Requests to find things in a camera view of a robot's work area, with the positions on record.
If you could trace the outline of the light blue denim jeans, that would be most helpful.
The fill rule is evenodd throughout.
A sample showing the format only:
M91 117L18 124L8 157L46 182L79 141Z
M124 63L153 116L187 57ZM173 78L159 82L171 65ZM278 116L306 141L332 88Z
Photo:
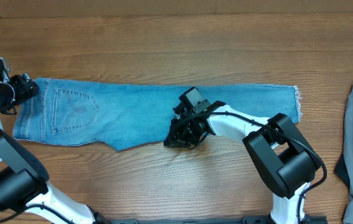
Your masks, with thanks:
M129 85L37 78L39 92L23 102L16 139L59 146L103 142L116 151L163 141L185 86ZM200 86L210 102L259 117L277 113L301 119L297 86L237 84Z

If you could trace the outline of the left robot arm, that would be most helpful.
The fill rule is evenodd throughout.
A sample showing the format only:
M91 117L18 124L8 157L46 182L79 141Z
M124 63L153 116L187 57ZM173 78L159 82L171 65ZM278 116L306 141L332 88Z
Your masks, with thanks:
M27 73L10 77L0 58L0 114L16 115L16 106L38 93ZM4 210L15 212L10 219L31 213L51 223L108 223L99 212L58 190L43 164L3 130L0 120L0 212Z

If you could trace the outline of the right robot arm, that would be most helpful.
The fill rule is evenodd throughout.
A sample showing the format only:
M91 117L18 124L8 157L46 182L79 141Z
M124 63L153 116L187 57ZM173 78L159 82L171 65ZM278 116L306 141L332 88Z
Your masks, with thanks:
M179 100L164 146L194 149L208 135L242 142L273 193L268 215L244 216L241 223L327 223L303 211L306 193L326 180L326 166L287 115L251 116L222 101L210 103L195 87Z

